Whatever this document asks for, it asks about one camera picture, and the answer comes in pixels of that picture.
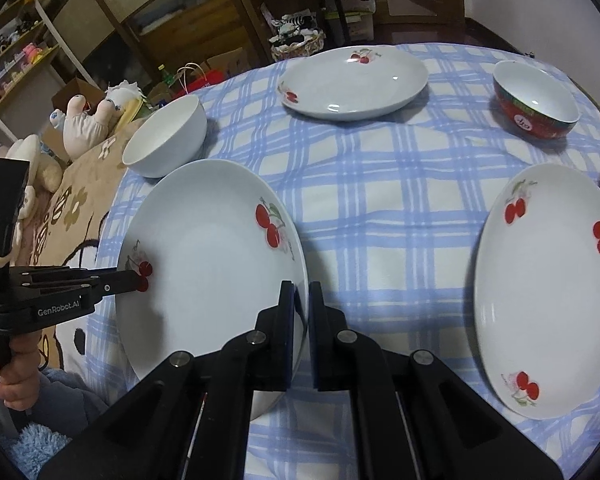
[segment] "blue plaid tablecloth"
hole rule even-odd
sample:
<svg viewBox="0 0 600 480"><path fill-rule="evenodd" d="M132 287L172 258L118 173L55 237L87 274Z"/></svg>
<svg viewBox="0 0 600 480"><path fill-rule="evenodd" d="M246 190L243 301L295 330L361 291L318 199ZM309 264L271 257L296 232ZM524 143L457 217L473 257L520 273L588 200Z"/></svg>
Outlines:
<svg viewBox="0 0 600 480"><path fill-rule="evenodd" d="M497 50L399 47L426 63L429 87L375 121L325 124L288 113L276 95L288 63L199 92L209 119L204 155L262 176L294 219L309 279L349 325L397 352L427 348L511 420L570 478L600 441L595 399L554 420L504 408L479 371L472 254L491 204L515 174L555 162L600 178L600 113L562 72ZM563 81L582 118L565 142L524 136L494 102L491 73L520 59ZM155 182L127 171L102 230L98 266L115 266L126 229ZM91 387L109 400L136 381L116 330L113 298L87 325ZM251 424L246 478L357 477L346 394L312 389L305 355L292 389Z"/></svg>

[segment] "bolt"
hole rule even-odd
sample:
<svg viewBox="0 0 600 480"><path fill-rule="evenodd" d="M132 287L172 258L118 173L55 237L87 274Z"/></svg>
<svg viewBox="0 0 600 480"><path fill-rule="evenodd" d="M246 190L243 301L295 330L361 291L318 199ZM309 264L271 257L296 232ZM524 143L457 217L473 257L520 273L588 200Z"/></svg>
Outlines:
<svg viewBox="0 0 600 480"><path fill-rule="evenodd" d="M341 330L336 337L338 341L348 344L355 343L358 339L358 335L353 330Z"/></svg>
<svg viewBox="0 0 600 480"><path fill-rule="evenodd" d="M179 368L190 361L190 356L187 352L178 351L169 356L169 362L172 366Z"/></svg>
<svg viewBox="0 0 600 480"><path fill-rule="evenodd" d="M259 345L267 340L267 335L260 330L251 330L246 337L247 342L251 343L252 345Z"/></svg>
<svg viewBox="0 0 600 480"><path fill-rule="evenodd" d="M427 366L433 362L433 354L431 352L427 352L426 350L418 350L415 354L413 354L413 360L419 365Z"/></svg>

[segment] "human hand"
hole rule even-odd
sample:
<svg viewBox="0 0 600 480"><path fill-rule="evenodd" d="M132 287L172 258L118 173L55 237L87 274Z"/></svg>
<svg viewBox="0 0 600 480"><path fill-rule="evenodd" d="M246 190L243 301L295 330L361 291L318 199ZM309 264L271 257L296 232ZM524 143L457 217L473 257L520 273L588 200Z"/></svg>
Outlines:
<svg viewBox="0 0 600 480"><path fill-rule="evenodd" d="M41 332L21 334L9 341L11 361L0 370L0 400L12 410L28 410L38 400L40 379L38 341Z"/></svg>

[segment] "cherry pattern plate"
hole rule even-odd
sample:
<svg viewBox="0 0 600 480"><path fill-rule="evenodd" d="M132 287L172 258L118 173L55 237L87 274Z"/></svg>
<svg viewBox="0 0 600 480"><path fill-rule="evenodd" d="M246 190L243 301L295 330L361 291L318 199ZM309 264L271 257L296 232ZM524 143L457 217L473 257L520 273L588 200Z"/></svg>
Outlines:
<svg viewBox="0 0 600 480"><path fill-rule="evenodd" d="M564 415L600 386L600 189L532 166L493 204L475 269L475 327L491 386L529 418Z"/></svg>
<svg viewBox="0 0 600 480"><path fill-rule="evenodd" d="M294 368L305 336L308 280L298 232L273 190L228 160L199 160L162 179L126 232L119 269L142 276L143 293L116 297L122 345L145 377L176 350L215 352L252 330L277 304L280 283L296 284ZM281 394L256 392L251 417Z"/></svg>
<svg viewBox="0 0 600 480"><path fill-rule="evenodd" d="M348 46L289 65L278 82L291 110L327 121L358 121L396 111L427 85L417 57L394 46Z"/></svg>

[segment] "red bowl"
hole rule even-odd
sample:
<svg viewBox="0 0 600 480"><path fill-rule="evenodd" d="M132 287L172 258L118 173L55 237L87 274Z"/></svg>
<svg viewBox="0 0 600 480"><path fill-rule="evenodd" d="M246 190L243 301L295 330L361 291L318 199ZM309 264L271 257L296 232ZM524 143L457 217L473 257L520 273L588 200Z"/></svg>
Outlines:
<svg viewBox="0 0 600 480"><path fill-rule="evenodd" d="M501 61L493 86L505 115L540 139L566 136L580 119L573 94L547 72L522 61Z"/></svg>

